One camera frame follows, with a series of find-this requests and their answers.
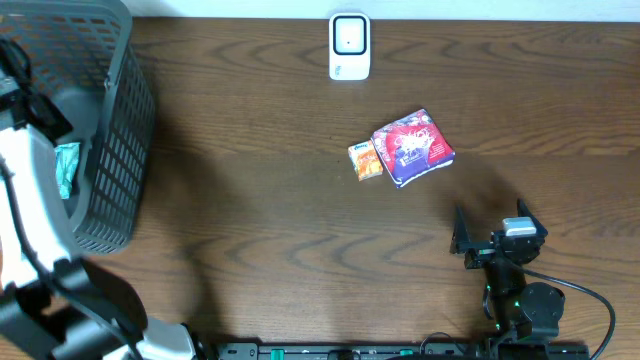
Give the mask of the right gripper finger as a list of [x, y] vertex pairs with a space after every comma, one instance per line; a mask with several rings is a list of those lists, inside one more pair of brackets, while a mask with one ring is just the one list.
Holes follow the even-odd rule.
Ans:
[[545, 231], [546, 228], [540, 223], [540, 221], [533, 215], [533, 213], [527, 207], [525, 201], [522, 198], [517, 199], [517, 213], [519, 217], [528, 217], [531, 219], [533, 225], [537, 231]]
[[454, 229], [452, 235], [453, 243], [470, 243], [470, 235], [466, 226], [464, 213], [461, 206], [455, 208]]

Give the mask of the teal white snack packet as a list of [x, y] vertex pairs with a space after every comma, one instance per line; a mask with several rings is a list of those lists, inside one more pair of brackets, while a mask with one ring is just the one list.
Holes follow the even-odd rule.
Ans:
[[63, 200], [70, 197], [73, 179], [80, 161], [80, 143], [72, 142], [55, 148], [55, 176]]

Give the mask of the red purple snack bag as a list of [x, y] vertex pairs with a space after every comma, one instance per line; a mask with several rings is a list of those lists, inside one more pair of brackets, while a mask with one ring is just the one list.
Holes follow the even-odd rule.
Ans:
[[383, 126], [371, 140], [397, 188], [451, 165], [456, 155], [426, 109]]

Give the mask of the orange Kleenex tissue pack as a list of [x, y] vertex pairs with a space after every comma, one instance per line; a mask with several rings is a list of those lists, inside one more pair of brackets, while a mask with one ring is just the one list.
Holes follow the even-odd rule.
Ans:
[[383, 166], [371, 140], [350, 146], [348, 155], [359, 181], [383, 173]]

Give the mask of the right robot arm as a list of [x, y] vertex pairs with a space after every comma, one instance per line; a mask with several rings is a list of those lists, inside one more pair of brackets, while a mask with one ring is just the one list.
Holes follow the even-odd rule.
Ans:
[[547, 229], [525, 205], [517, 201], [517, 215], [505, 218], [490, 239], [471, 238], [461, 207], [456, 208], [450, 246], [464, 256], [467, 270], [481, 269], [486, 277], [483, 295], [485, 316], [496, 333], [468, 348], [488, 359], [546, 359], [547, 346], [559, 334], [565, 295], [543, 282], [529, 283], [523, 266], [539, 254]]

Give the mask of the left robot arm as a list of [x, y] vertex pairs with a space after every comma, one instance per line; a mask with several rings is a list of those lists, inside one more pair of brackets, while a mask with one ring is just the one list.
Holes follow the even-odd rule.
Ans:
[[135, 290], [89, 261], [59, 194], [55, 147], [72, 125], [1, 42], [1, 333], [35, 359], [203, 359], [183, 324], [147, 315]]

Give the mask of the grey plastic mesh basket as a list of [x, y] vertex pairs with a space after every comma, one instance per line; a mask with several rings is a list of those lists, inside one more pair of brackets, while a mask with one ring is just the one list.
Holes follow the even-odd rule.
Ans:
[[31, 79], [72, 124], [79, 146], [64, 206], [77, 245], [94, 254], [127, 247], [155, 127], [155, 104], [130, 45], [119, 0], [1, 4], [1, 36], [28, 56]]

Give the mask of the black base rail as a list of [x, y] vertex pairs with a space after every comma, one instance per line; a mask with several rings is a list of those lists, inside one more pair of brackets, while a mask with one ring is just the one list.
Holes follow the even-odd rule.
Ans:
[[583, 345], [501, 345], [495, 351], [466, 349], [465, 344], [431, 342], [426, 345], [334, 344], [287, 345], [249, 342], [215, 346], [221, 360], [387, 360], [387, 359], [589, 359]]

